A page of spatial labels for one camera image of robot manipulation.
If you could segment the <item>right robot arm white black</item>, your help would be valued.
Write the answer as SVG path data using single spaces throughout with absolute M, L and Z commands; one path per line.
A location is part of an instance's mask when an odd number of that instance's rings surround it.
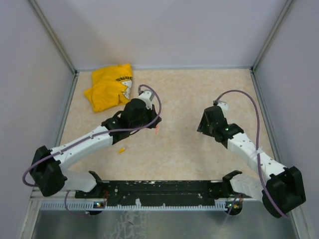
M 306 201 L 301 171 L 296 167 L 286 167 L 272 159 L 249 139 L 238 125 L 229 124 L 224 117 L 228 106 L 220 103 L 204 110 L 197 131 L 213 137 L 226 149 L 237 154 L 256 173 L 261 173 L 266 186 L 259 179 L 232 172 L 224 176 L 223 193 L 234 197 L 245 194 L 263 203 L 275 218 L 295 209 Z

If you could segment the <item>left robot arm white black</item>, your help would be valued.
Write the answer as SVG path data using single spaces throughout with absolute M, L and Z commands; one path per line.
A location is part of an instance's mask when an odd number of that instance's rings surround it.
M 86 135 L 62 146 L 39 147 L 29 173 L 44 197 L 60 191 L 82 191 L 94 198 L 104 186 L 94 172 L 73 172 L 69 168 L 93 152 L 112 146 L 144 128 L 153 129 L 161 122 L 160 110 L 142 99 L 133 99 Z

